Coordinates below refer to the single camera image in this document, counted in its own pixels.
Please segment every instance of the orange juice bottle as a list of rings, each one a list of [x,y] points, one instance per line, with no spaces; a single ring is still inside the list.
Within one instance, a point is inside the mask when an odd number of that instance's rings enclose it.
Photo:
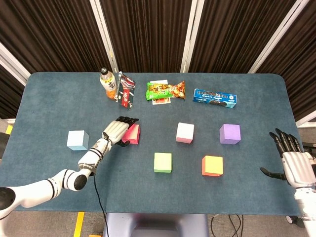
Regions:
[[[101,75],[100,75],[100,82],[102,86],[104,87],[107,96],[110,99],[115,100],[115,92],[117,90],[117,84],[116,84],[113,73],[108,71],[106,68],[102,68]]]

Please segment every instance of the black cable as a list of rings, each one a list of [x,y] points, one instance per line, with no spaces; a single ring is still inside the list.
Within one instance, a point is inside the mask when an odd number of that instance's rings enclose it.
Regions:
[[[231,221],[231,224],[233,225],[233,228],[234,228],[234,230],[235,230],[235,233],[233,234],[233,236],[237,235],[237,237],[238,237],[238,231],[239,231],[240,226],[241,226],[241,220],[240,220],[240,217],[239,217],[238,215],[236,215],[236,216],[237,216],[238,219],[239,219],[239,226],[238,226],[238,229],[237,229],[237,230],[236,230],[236,227],[235,227],[235,225],[234,225],[234,223],[233,223],[233,221],[232,221],[232,219],[231,219],[231,216],[228,215],[229,220]]]
[[[101,210],[102,210],[102,213],[103,213],[103,217],[104,217],[104,221],[105,221],[105,226],[106,226],[106,228],[107,228],[107,235],[108,235],[108,237],[109,237],[109,229],[108,229],[108,223],[107,223],[107,214],[104,212],[103,206],[102,206],[102,204],[101,204],[100,195],[99,195],[99,192],[98,192],[96,183],[95,183],[95,174],[94,174],[94,176],[93,176],[93,183],[94,183],[95,192],[97,193],[97,196],[98,196],[99,205],[100,205]]]
[[[107,148],[108,148],[108,144],[109,144],[109,136],[104,132],[104,134],[106,135],[106,140],[108,141],[107,142],[107,145],[105,147],[105,150],[103,152],[103,154],[106,152]],[[103,209],[103,206],[101,204],[101,199],[100,199],[100,195],[99,195],[99,192],[98,192],[98,189],[97,189],[97,185],[95,183],[95,175],[96,173],[94,173],[94,176],[93,176],[93,183],[94,183],[94,189],[95,189],[95,192],[97,193],[97,196],[98,196],[98,200],[99,200],[99,205],[101,207],[101,210],[102,210],[102,213],[103,213],[103,217],[104,217],[104,221],[105,221],[105,226],[107,228],[107,235],[109,237],[109,228],[108,228],[108,223],[107,223],[107,213],[104,212],[104,209]]]
[[[242,237],[242,231],[243,231],[243,215],[241,215],[241,220],[242,220],[242,224],[241,224],[241,233],[240,233],[240,237]]]
[[[242,237],[242,232],[243,232],[243,215],[241,215],[241,219],[242,219],[242,220],[240,220],[239,215],[236,215],[236,216],[237,216],[238,219],[239,219],[239,226],[238,226],[237,230],[236,230],[235,225],[233,224],[233,221],[232,221],[230,215],[228,215],[229,220],[231,221],[231,224],[233,225],[234,230],[235,230],[235,233],[232,235],[232,237],[234,237],[235,235],[238,236],[238,231],[239,231],[239,229],[240,229],[240,226],[241,226],[240,237]],[[212,219],[211,219],[211,232],[212,232],[212,235],[214,235],[214,237],[216,237],[216,235],[214,234],[214,231],[213,231],[213,221],[214,221],[214,218],[215,218],[215,217],[212,217]]]

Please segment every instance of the bottle cap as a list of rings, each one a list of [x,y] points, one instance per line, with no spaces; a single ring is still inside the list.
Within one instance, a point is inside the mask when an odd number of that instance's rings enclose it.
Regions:
[[[101,68],[101,74],[106,75],[108,73],[108,70],[106,68]]]

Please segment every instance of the light blue cube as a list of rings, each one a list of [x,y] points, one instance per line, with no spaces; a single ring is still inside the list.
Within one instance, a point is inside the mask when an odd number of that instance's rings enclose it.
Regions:
[[[85,131],[69,131],[67,147],[73,151],[88,150],[89,135]]]

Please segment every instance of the robotic arm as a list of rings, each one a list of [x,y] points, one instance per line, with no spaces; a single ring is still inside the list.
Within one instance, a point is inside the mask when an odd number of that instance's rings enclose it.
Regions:
[[[288,135],[276,129],[279,137],[270,132],[276,148],[280,154],[284,174],[271,173],[265,168],[260,170],[271,178],[287,180],[289,185],[296,189],[294,198],[297,201],[302,220],[310,237],[316,237],[316,174],[312,165],[314,158],[307,152],[303,152],[298,140],[293,135]]]
[[[125,132],[136,122],[137,118],[119,117],[112,121],[103,131],[92,148],[79,160],[80,171],[64,169],[54,177],[20,187],[0,187],[0,237],[4,237],[4,226],[8,215],[19,205],[25,208],[39,205],[60,195],[62,189],[80,191],[87,183],[88,177],[96,173],[98,164],[112,145],[122,147],[129,141],[122,142]]]

